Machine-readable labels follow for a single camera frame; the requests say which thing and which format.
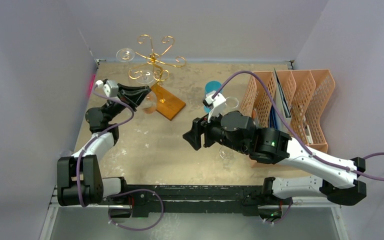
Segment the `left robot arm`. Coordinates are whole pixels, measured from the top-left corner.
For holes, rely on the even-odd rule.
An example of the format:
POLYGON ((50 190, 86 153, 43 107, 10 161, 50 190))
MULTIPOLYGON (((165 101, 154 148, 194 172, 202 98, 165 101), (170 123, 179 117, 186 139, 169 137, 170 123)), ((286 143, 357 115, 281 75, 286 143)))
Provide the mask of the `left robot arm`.
POLYGON ((103 179, 99 161, 119 141, 119 127, 133 119, 152 90, 149 86, 127 86, 104 79, 94 83, 91 92, 106 102, 85 113, 90 139, 77 152, 57 161, 56 195, 61 206, 86 207, 108 196, 122 205, 129 199, 125 180, 103 179))

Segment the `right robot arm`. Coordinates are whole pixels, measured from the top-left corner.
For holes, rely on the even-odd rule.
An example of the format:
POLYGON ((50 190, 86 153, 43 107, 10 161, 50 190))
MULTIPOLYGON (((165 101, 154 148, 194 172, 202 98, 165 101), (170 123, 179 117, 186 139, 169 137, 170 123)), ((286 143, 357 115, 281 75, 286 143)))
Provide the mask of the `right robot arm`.
POLYGON ((365 170, 361 157, 342 159, 311 147, 275 128, 256 126, 249 116, 239 111, 224 116, 195 118, 189 131, 183 134, 194 150, 218 143, 249 156, 260 164, 291 166, 309 175, 284 179, 264 179, 260 196, 268 204, 278 199, 313 196, 354 206, 367 196, 367 185, 358 180, 356 170, 365 170))

